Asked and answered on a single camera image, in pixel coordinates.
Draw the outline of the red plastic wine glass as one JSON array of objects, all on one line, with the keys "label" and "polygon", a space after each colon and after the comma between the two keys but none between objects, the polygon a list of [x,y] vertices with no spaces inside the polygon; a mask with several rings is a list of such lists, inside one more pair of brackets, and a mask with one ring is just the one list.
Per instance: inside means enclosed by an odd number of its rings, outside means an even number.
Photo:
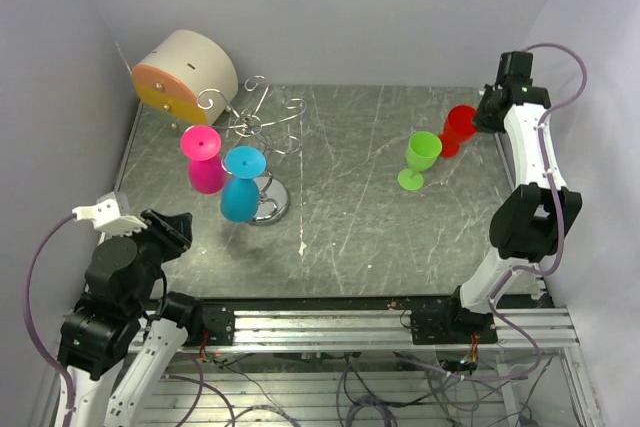
[{"label": "red plastic wine glass", "polygon": [[441,157],[456,156],[460,146],[475,135],[476,128],[473,125],[475,113],[475,108],[470,105],[457,105],[449,111],[442,132],[439,134],[442,144]]}]

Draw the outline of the blue plastic wine glass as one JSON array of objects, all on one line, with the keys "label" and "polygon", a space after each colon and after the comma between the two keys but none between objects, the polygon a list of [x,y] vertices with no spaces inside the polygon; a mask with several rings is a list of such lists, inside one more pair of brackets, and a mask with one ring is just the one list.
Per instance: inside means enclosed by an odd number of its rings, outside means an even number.
[{"label": "blue plastic wine glass", "polygon": [[260,204],[260,190],[255,179],[266,170],[266,158],[257,148],[243,145],[227,153],[224,166],[231,177],[222,191],[221,213],[231,222],[248,222]]}]

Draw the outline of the green plastic wine glass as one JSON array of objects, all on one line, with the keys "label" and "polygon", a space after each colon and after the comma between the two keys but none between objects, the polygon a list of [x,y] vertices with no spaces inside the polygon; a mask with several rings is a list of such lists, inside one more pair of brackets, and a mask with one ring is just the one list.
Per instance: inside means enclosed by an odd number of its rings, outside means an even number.
[{"label": "green plastic wine glass", "polygon": [[406,150],[408,167],[397,176],[399,185],[408,191],[420,190],[424,185],[423,172],[430,169],[442,151],[440,138],[428,131],[414,133]]}]

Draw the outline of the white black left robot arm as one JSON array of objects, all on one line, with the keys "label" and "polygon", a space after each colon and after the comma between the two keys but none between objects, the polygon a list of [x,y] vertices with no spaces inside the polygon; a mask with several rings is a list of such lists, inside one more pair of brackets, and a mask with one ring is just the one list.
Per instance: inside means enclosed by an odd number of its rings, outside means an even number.
[{"label": "white black left robot arm", "polygon": [[193,242],[188,212],[167,216],[148,209],[137,219],[139,231],[114,235],[95,248],[85,271],[87,290],[62,324],[58,426],[137,425],[170,360],[203,334],[201,302],[167,292],[148,316],[141,350],[131,366],[124,365],[164,264]]}]

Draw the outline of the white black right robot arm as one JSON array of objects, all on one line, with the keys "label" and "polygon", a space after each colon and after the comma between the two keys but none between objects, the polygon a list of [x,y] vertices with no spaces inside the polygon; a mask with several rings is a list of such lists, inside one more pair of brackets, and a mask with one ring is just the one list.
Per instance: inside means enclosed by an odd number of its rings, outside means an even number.
[{"label": "white black right robot arm", "polygon": [[557,165],[550,112],[548,91],[527,75],[506,74],[485,87],[474,124],[509,138],[515,188],[491,220],[491,249],[456,288],[440,320],[442,334],[452,342],[488,328],[500,297],[520,275],[547,276],[558,269],[583,201]]}]

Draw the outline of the pink plastic wine glass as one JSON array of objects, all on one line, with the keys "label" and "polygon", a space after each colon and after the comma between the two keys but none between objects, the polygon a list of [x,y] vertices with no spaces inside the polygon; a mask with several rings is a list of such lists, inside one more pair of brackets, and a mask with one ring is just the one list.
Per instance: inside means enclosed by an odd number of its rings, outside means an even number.
[{"label": "pink plastic wine glass", "polygon": [[227,172],[219,156],[221,145],[220,135],[208,125],[191,126],[181,137],[180,147],[188,159],[191,186],[201,194],[215,194],[226,183]]}]

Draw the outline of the beige round drawer box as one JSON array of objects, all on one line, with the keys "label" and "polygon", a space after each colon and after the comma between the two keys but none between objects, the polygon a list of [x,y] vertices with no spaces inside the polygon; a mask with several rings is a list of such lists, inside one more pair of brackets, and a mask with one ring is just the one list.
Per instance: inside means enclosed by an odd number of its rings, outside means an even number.
[{"label": "beige round drawer box", "polygon": [[239,81],[227,53],[209,38],[172,32],[132,70],[140,100],[191,124],[212,124],[237,95]]}]

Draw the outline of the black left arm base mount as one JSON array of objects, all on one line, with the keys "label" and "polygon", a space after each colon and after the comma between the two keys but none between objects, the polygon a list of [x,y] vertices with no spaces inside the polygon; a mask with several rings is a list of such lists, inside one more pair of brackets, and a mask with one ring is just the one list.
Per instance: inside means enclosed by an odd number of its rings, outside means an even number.
[{"label": "black left arm base mount", "polygon": [[235,336],[234,311],[222,303],[204,302],[202,332],[205,346],[230,346]]}]

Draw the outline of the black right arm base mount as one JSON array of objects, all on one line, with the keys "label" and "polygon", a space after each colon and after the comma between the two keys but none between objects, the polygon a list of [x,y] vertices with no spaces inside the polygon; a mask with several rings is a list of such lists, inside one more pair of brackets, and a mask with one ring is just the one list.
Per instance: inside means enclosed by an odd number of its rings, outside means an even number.
[{"label": "black right arm base mount", "polygon": [[478,314],[467,309],[412,311],[409,330],[414,345],[495,344],[498,336],[491,314]]}]

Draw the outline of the aluminium rail frame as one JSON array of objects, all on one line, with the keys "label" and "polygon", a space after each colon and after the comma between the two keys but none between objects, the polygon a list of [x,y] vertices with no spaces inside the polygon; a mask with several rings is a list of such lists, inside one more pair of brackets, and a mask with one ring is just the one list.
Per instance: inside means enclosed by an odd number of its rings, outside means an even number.
[{"label": "aluminium rail frame", "polygon": [[[539,364],[545,349],[559,348],[571,361],[580,358],[581,351],[574,325],[567,310],[494,309],[493,318],[498,341],[495,344],[414,345],[409,323],[402,321],[401,311],[387,310],[325,310],[274,311],[234,310],[235,336],[230,346],[205,346],[203,332],[186,342],[179,353],[195,348],[200,356],[249,353],[327,353],[411,350],[458,350],[463,358],[453,370],[440,368],[439,373],[464,382],[477,380],[467,367],[475,362],[482,346],[500,349],[528,349]],[[124,365],[131,366],[141,350],[148,327],[134,338]]]}]

